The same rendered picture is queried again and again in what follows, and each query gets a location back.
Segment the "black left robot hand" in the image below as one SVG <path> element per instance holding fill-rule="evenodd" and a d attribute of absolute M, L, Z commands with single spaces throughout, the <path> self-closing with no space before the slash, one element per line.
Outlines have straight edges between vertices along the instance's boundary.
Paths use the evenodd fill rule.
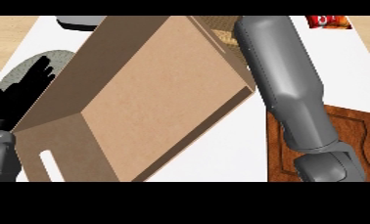
<path fill-rule="evenodd" d="M 54 78 L 50 60 L 41 56 L 22 80 L 0 89 L 0 130 L 10 131 Z"/>

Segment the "woven wicker basket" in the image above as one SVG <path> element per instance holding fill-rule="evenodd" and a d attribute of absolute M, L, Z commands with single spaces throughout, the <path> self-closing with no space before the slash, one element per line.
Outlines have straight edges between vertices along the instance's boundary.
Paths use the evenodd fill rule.
<path fill-rule="evenodd" d="M 189 16 L 192 23 L 205 34 L 219 54 L 232 67 L 247 67 L 238 43 L 233 36 L 233 24 L 238 16 Z"/>

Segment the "brown wooden cutting board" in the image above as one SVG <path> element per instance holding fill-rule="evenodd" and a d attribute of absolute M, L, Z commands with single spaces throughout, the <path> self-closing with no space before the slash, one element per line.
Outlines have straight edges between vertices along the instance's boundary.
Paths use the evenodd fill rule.
<path fill-rule="evenodd" d="M 334 106 L 325 106 L 325 110 L 338 133 L 338 139 L 353 148 L 370 182 L 370 112 Z M 266 112 L 266 141 L 267 180 L 270 182 L 297 182 L 293 160 L 301 156 L 301 153 L 287 147 L 282 140 L 282 128 L 269 112 Z"/>

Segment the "round grey-green placemat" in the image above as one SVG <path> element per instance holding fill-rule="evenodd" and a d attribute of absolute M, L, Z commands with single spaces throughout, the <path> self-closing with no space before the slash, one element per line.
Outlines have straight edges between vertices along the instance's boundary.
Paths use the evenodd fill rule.
<path fill-rule="evenodd" d="M 22 80 L 31 66 L 34 65 L 35 61 L 40 59 L 41 56 L 44 56 L 50 60 L 48 65 L 53 67 L 51 74 L 57 75 L 63 66 L 72 59 L 74 55 L 75 53 L 68 50 L 51 50 L 25 59 L 13 67 L 13 69 L 8 71 L 8 73 L 0 80 L 0 89 L 5 90 L 13 83 L 17 83 Z"/>

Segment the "grey round pot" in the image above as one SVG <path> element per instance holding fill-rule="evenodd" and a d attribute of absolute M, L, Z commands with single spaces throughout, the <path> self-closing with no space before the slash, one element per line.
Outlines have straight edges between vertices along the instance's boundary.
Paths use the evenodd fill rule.
<path fill-rule="evenodd" d="M 93 31 L 105 16 L 57 16 L 56 22 L 63 29 Z"/>

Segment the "large brown wooden crate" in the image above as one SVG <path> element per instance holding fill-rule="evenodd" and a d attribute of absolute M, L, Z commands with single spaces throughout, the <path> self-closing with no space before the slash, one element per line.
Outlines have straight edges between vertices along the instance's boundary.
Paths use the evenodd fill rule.
<path fill-rule="evenodd" d="M 109 16 L 14 128 L 32 181 L 145 181 L 254 92 L 196 16 Z"/>

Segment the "red snack packet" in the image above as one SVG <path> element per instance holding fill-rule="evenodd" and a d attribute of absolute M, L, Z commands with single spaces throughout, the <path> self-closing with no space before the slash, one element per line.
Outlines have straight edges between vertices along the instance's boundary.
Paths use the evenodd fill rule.
<path fill-rule="evenodd" d="M 310 28 L 350 29 L 346 16 L 306 16 Z"/>

